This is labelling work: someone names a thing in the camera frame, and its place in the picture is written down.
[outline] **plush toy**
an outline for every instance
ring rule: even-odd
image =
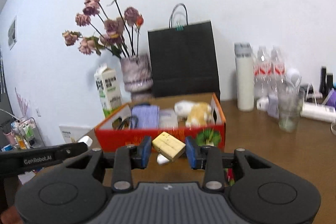
[[[207,121],[211,118],[211,106],[207,103],[199,102],[196,103],[188,114],[187,121],[185,123],[186,127],[200,127],[206,126]]]
[[[178,117],[187,118],[195,102],[182,100],[175,104],[174,111]]]

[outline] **green clip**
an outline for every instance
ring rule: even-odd
[[[176,31],[183,31],[183,26],[180,23],[177,24]]]

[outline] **wall socket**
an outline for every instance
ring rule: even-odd
[[[36,110],[36,114],[37,114],[37,116],[38,116],[38,117],[41,117],[41,113],[40,113],[39,108],[37,107],[35,110]]]

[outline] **person's hand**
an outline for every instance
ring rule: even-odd
[[[4,211],[1,214],[0,219],[2,224],[23,224],[23,221],[14,206]]]

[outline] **pink cup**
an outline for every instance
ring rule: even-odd
[[[14,138],[14,133],[11,131],[7,134],[3,133],[11,145],[16,145],[16,140]]]

